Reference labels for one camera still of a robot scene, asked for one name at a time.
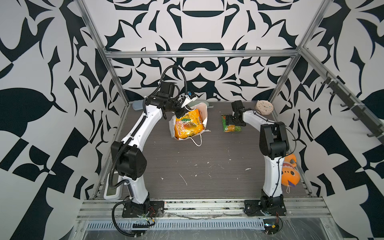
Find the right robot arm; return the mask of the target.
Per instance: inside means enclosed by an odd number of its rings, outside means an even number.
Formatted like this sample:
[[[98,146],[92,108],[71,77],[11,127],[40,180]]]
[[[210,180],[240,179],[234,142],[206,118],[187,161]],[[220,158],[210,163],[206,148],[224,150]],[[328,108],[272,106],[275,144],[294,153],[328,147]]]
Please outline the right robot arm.
[[[245,127],[250,125],[259,131],[259,148],[265,160],[265,180],[259,200],[245,200],[247,216],[284,216],[286,207],[282,191],[284,158],[290,144],[286,125],[265,118],[260,111],[246,108],[242,101],[231,103],[233,113],[226,115],[226,124]]]

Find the yellow snack packet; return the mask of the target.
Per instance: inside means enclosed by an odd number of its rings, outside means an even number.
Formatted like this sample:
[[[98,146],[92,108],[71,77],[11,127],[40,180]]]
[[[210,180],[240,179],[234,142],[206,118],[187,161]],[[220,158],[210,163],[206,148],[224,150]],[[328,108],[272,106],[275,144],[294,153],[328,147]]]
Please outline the yellow snack packet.
[[[175,120],[175,137],[180,139],[191,138],[205,129],[201,112],[199,110],[193,110],[186,113],[181,118]]]

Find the green snack packet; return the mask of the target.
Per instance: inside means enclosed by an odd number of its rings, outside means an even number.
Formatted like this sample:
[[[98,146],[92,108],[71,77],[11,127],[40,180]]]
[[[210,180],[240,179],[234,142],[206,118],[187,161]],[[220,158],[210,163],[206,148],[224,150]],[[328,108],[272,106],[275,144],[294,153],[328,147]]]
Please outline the green snack packet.
[[[224,133],[241,132],[242,128],[240,126],[229,125],[227,123],[227,117],[229,117],[229,116],[228,115],[222,115],[223,132]]]

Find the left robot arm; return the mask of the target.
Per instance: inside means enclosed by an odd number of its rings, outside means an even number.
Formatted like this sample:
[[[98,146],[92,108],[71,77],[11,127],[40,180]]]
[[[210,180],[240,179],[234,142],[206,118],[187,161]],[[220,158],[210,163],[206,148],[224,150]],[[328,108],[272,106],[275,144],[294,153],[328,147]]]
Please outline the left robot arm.
[[[180,71],[184,80],[184,96],[182,92],[174,96],[175,85],[166,83],[164,78],[170,69]],[[120,142],[111,146],[112,166],[108,174],[108,187],[111,189],[127,185],[131,199],[124,204],[131,206],[140,214],[145,214],[150,208],[150,194],[145,186],[144,172],[147,160],[143,154],[145,143],[155,125],[166,113],[171,112],[176,117],[182,117],[186,112],[188,93],[187,78],[183,70],[175,65],[167,67],[161,77],[158,87],[143,100],[143,113],[132,130]]]

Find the cartoon animal paper bag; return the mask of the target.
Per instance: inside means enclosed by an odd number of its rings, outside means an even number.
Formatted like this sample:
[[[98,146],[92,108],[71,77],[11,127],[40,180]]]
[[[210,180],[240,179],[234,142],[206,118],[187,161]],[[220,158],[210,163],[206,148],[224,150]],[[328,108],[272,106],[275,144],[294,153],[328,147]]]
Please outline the cartoon animal paper bag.
[[[192,107],[184,108],[187,112],[180,118],[175,115],[169,121],[171,138],[177,141],[191,140],[197,147],[203,143],[202,134],[209,132],[208,103],[200,101]]]

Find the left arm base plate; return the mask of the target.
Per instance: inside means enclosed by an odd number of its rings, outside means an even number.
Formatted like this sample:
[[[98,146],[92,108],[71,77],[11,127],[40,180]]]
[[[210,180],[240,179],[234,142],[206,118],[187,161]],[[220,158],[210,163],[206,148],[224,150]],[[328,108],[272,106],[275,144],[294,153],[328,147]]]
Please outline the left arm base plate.
[[[138,218],[145,215],[149,218],[155,218],[164,213],[164,201],[146,200],[143,204],[126,203],[123,207],[123,218]]]

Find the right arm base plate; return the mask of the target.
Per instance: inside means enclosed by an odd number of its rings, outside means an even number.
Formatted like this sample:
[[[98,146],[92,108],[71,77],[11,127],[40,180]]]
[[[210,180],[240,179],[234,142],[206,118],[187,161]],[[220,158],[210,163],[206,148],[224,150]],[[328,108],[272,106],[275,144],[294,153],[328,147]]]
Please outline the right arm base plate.
[[[254,216],[285,216],[287,208],[284,199],[261,198],[260,200],[245,200],[244,213],[249,217]]]

